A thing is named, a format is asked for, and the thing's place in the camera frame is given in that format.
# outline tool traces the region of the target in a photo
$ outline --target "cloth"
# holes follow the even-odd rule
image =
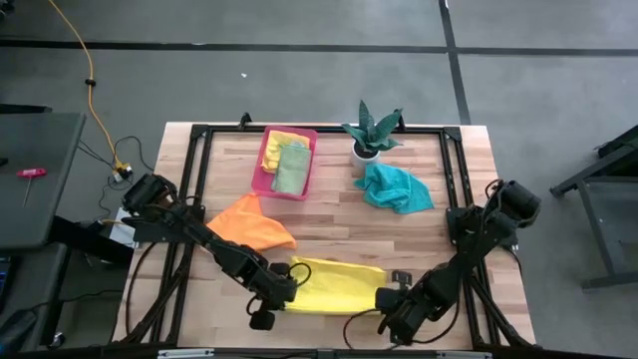
[[[381,207],[392,208],[398,214],[434,208],[428,187],[413,175],[392,166],[369,164],[362,179],[355,186],[366,193],[363,200]]]
[[[312,269],[307,282],[297,288],[287,311],[315,314],[354,314],[375,307],[377,288],[386,285],[386,271],[372,266],[293,256],[291,266],[306,263]],[[298,282],[308,268],[297,265],[290,274]]]
[[[305,136],[290,134],[281,131],[271,131],[268,134],[268,142],[266,150],[263,153],[261,167],[264,171],[275,174],[279,167],[279,159],[281,158],[281,147],[292,144],[301,145],[306,149],[310,149],[310,139]]]
[[[296,248],[295,238],[278,221],[261,213],[259,197],[249,193],[207,224],[225,240],[246,244],[255,250],[274,246]]]
[[[271,189],[282,193],[301,194],[308,180],[311,157],[310,150],[302,147],[281,148],[281,160]]]

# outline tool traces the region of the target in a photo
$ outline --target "potted plant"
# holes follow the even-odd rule
[[[375,119],[370,115],[366,104],[361,101],[359,104],[359,128],[354,128],[350,124],[341,125],[355,140],[352,144],[351,161],[356,168],[364,168],[367,164],[375,163],[379,160],[381,151],[387,151],[394,146],[401,145],[389,138],[390,133],[397,126],[401,111],[395,110],[375,125]]]

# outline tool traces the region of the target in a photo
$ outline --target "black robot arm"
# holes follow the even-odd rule
[[[254,249],[224,240],[191,212],[190,206],[177,196],[175,185],[158,175],[144,175],[124,196],[124,209],[135,215],[123,221],[133,227],[154,226],[166,240],[187,239],[208,250],[221,270],[254,292],[262,301],[253,314],[253,329],[269,330],[274,315],[269,310],[283,309],[284,302],[295,299],[297,282],[286,263],[268,263]]]
[[[517,228],[531,225],[539,207],[540,199],[522,185],[499,180],[485,207],[448,209],[449,231],[458,244],[457,254],[426,272],[412,288],[377,289],[376,307],[385,314],[379,334],[388,327],[392,342],[412,344],[426,319],[439,320],[457,302],[462,278],[472,274],[495,246],[515,235]],[[502,317],[495,304],[493,309]],[[510,329],[501,328],[503,332]]]

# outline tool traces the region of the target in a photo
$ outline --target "yellow extension cord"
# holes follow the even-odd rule
[[[62,20],[64,20],[64,22],[66,22],[67,25],[69,25],[69,28],[71,29],[71,31],[73,31],[73,33],[76,35],[76,38],[78,38],[78,41],[80,42],[80,45],[82,45],[82,48],[84,49],[84,53],[87,55],[87,59],[89,60],[89,80],[92,81],[92,82],[95,81],[95,79],[93,78],[93,73],[94,73],[94,71],[93,71],[93,59],[91,58],[91,54],[89,53],[89,50],[87,49],[87,46],[84,44],[84,41],[82,41],[82,37],[80,36],[80,34],[76,30],[76,28],[73,26],[73,24],[71,24],[69,19],[67,19],[67,17],[64,15],[62,10],[60,10],[58,5],[56,5],[56,3],[53,2],[53,0],[49,0],[49,3],[51,4],[51,6],[53,6],[56,9],[56,11],[60,15],[60,17],[62,17]],[[113,142],[111,141],[111,135],[109,135],[109,132],[104,127],[104,124],[102,124],[102,121],[100,120],[100,117],[96,113],[96,110],[93,108],[93,85],[89,85],[89,110],[91,111],[91,115],[93,115],[93,118],[96,119],[96,122],[98,123],[98,125],[102,129],[102,132],[107,137],[107,141],[109,142],[109,147],[111,148],[111,152],[113,153],[113,157],[114,157],[114,159],[116,161],[116,170],[124,169],[125,165],[123,165],[120,162],[120,159],[118,158],[118,154],[116,153],[116,149],[113,146]]]

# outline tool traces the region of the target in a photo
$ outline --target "teal cloth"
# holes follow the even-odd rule
[[[279,166],[271,189],[290,194],[302,194],[310,170],[310,150],[298,146],[282,146]]]
[[[413,175],[392,166],[369,164],[362,179],[355,186],[366,193],[363,200],[381,207],[392,208],[398,214],[408,214],[434,208],[428,187]]]

